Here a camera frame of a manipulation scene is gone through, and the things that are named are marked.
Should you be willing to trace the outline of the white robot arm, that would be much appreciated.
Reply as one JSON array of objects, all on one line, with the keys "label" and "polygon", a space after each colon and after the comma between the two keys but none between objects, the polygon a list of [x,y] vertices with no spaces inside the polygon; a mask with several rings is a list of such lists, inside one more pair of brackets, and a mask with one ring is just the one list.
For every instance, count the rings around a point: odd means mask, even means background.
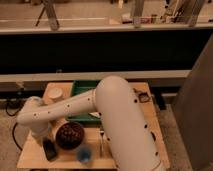
[{"label": "white robot arm", "polygon": [[90,112],[101,114],[118,171],[166,171],[139,99],[130,84],[119,76],[108,76],[96,88],[50,105],[32,96],[17,121],[42,137],[52,120]]}]

